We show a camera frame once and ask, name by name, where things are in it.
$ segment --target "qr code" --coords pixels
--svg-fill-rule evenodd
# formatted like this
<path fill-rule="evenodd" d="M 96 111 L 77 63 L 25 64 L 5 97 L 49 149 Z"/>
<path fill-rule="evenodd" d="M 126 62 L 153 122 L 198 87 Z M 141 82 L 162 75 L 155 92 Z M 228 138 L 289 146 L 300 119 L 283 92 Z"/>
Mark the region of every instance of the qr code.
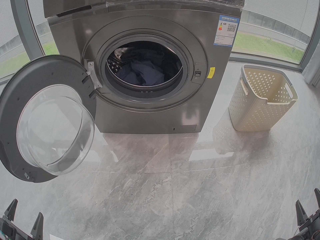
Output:
<path fill-rule="evenodd" d="M 237 24 L 228 24 L 228 32 L 235 32 L 237 29 Z"/>

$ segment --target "washing machine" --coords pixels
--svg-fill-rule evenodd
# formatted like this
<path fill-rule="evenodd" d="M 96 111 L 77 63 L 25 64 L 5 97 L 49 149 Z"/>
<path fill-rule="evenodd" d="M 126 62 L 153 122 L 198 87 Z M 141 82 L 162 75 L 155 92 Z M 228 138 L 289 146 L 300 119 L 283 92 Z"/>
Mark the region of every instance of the washing machine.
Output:
<path fill-rule="evenodd" d="M 60 55 L 0 96 L 0 159 L 17 178 L 74 170 L 102 133 L 200 132 L 245 0 L 43 0 Z"/>

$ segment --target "laundry basket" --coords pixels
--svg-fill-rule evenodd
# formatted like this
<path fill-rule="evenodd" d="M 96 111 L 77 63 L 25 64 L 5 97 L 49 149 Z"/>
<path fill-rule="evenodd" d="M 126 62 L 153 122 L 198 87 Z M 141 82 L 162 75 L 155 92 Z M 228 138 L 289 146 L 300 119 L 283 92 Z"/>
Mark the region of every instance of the laundry basket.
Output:
<path fill-rule="evenodd" d="M 269 130 L 298 100 L 284 72 L 273 68 L 244 65 L 229 104 L 235 130 Z"/>

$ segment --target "glass window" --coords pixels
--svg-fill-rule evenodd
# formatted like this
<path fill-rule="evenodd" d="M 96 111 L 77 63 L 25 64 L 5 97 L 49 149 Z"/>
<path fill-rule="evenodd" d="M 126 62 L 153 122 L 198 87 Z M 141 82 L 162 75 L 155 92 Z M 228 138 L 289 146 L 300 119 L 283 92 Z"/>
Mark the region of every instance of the glass window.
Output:
<path fill-rule="evenodd" d="M 304 43 L 307 43 L 308 39 L 309 39 L 309 37 L 306 34 L 302 34 L 301 38 L 300 38 L 300 41 L 304 42 Z"/>
<path fill-rule="evenodd" d="M 302 32 L 300 32 L 299 30 L 295 29 L 292 37 L 295 38 L 295 39 L 300 40 L 301 36 L 302 36 Z"/>
<path fill-rule="evenodd" d="M 241 14 L 241 22 L 248 22 L 249 14 L 249 11 L 243 10 Z"/>
<path fill-rule="evenodd" d="M 256 20 L 254 21 L 254 24 L 261 26 L 262 21 L 263 21 L 263 15 L 258 14 Z"/>
<path fill-rule="evenodd" d="M 248 23 L 261 26 L 262 19 L 263 19 L 262 15 L 254 13 L 254 12 L 250 12 L 249 18 L 248 18 Z"/>
<path fill-rule="evenodd" d="M 269 17 L 263 17 L 262 26 L 268 29 L 273 29 L 275 26 L 276 21 L 274 19 L 271 19 Z"/>
<path fill-rule="evenodd" d="M 294 28 L 286 25 L 286 27 L 284 29 L 284 34 L 286 34 L 288 36 L 293 36 L 294 35 Z"/>
<path fill-rule="evenodd" d="M 0 0 L 0 78 L 29 62 L 14 22 L 10 0 Z"/>
<path fill-rule="evenodd" d="M 280 32 L 280 33 L 283 33 L 285 31 L 285 29 L 286 29 L 285 24 L 283 24 L 282 22 L 277 21 L 277 20 L 275 21 L 273 30 Z"/>
<path fill-rule="evenodd" d="M 319 0 L 245 0 L 232 51 L 299 64 L 318 9 Z"/>
<path fill-rule="evenodd" d="M 59 54 L 49 24 L 44 16 L 42 0 L 28 0 L 32 20 L 46 55 Z"/>

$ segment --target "open door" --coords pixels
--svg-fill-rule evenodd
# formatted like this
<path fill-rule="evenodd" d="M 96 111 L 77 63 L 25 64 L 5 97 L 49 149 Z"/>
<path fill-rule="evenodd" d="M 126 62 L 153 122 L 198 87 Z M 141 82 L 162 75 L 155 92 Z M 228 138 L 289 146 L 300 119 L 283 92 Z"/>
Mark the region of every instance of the open door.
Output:
<path fill-rule="evenodd" d="M 50 55 L 23 66 L 0 95 L 0 160 L 17 178 L 45 182 L 84 160 L 94 138 L 96 95 L 76 60 Z"/>

